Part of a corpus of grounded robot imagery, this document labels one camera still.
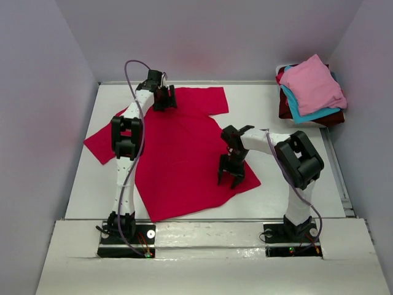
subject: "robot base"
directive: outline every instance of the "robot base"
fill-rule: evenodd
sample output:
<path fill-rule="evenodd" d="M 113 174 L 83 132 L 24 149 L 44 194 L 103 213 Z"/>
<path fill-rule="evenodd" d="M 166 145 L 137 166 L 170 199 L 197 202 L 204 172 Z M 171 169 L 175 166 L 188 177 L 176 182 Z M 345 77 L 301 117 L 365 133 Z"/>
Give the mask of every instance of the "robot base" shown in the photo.
<path fill-rule="evenodd" d="M 103 222 L 103 229 L 105 230 L 107 227 L 107 222 Z M 147 251 L 146 245 L 139 242 L 141 240 L 143 243 L 143 239 L 147 243 L 149 247 L 149 253 L 151 255 L 141 256 L 135 253 L 128 245 L 124 243 L 124 241 L 116 236 L 116 235 L 106 235 L 101 233 L 99 238 L 99 246 L 97 250 L 97 255 L 101 258 L 154 258 L 155 257 L 155 225 L 151 223 L 136 223 L 136 231 L 132 238 L 128 239 L 128 243 L 131 244 L 136 250 L 141 253 Z"/>
<path fill-rule="evenodd" d="M 287 225 L 285 223 L 264 224 L 263 232 L 265 234 L 266 244 L 301 242 L 308 243 L 310 242 L 309 238 L 314 239 L 318 233 L 317 226 L 313 222 L 308 223 L 307 226 L 296 235 L 289 235 L 287 233 Z"/>

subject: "red t-shirt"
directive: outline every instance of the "red t-shirt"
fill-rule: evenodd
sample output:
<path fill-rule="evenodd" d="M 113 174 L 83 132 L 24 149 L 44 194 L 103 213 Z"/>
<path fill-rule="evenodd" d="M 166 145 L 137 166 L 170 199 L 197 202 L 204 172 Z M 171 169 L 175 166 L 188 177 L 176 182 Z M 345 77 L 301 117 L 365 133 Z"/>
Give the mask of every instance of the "red t-shirt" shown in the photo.
<path fill-rule="evenodd" d="M 176 102 L 177 109 L 150 109 L 145 116 L 145 147 L 135 183 L 153 222 L 221 206 L 260 185 L 247 164 L 245 179 L 235 189 L 230 189 L 229 175 L 217 185 L 220 155 L 227 153 L 227 145 L 210 115 L 228 112 L 223 88 L 177 88 Z M 110 127 L 85 140 L 101 163 L 114 157 Z"/>

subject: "stack of folded clothes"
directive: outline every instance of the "stack of folded clothes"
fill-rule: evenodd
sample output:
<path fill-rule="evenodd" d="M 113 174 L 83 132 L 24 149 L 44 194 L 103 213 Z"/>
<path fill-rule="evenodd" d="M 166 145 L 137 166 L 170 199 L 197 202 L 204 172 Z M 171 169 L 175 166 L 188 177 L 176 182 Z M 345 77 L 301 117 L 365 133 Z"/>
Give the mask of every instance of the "stack of folded clothes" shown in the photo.
<path fill-rule="evenodd" d="M 282 67 L 276 81 L 281 88 L 281 119 L 293 119 L 297 125 L 314 122 L 321 127 L 344 122 L 341 109 L 347 107 L 346 99 L 334 73 L 317 55 L 299 65 Z"/>

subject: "t-shirt sleeve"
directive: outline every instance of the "t-shirt sleeve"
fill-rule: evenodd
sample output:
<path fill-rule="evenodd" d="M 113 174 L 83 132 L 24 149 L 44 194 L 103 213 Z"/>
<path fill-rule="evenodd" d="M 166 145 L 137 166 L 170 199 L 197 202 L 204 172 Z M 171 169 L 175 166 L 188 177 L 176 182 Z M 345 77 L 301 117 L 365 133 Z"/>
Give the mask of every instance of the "t-shirt sleeve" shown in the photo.
<path fill-rule="evenodd" d="M 204 114 L 218 115 L 229 112 L 227 97 L 223 87 L 210 88 L 177 88 L 176 100 L 178 104 L 182 100 L 192 102 Z"/>

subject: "white table surface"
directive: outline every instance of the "white table surface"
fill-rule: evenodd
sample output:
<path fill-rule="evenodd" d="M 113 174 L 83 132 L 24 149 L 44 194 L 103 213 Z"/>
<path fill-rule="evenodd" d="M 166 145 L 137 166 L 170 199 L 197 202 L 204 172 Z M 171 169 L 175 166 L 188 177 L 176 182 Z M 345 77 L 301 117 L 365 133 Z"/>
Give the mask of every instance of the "white table surface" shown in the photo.
<path fill-rule="evenodd" d="M 176 87 L 212 87 L 212 85 L 175 85 Z M 279 93 L 276 85 L 214 85 L 224 87 L 228 114 L 214 116 L 220 127 L 254 125 L 270 128 L 272 132 L 293 133 L 278 118 Z M 101 85 L 88 127 L 87 137 L 105 126 L 112 116 L 131 102 L 127 85 Z M 309 136 L 325 162 L 325 168 L 317 181 L 313 203 L 326 218 L 345 217 L 340 193 L 329 163 L 327 151 L 319 129 L 301 129 Z M 261 180 L 262 185 L 238 194 L 226 204 L 187 216 L 182 219 L 260 219 L 282 218 L 287 208 L 289 187 L 270 155 L 250 151 L 247 163 Z M 116 162 L 112 159 L 101 165 L 84 146 L 80 157 L 74 186 L 71 192 L 66 219 L 106 219 L 112 210 L 116 192 Z M 134 192 L 137 219 L 148 219 L 139 192 Z"/>
<path fill-rule="evenodd" d="M 324 258 L 266 258 L 260 222 L 160 222 L 155 259 L 96 257 L 100 221 L 58 221 L 37 295 L 389 295 L 362 219 L 326 219 Z"/>

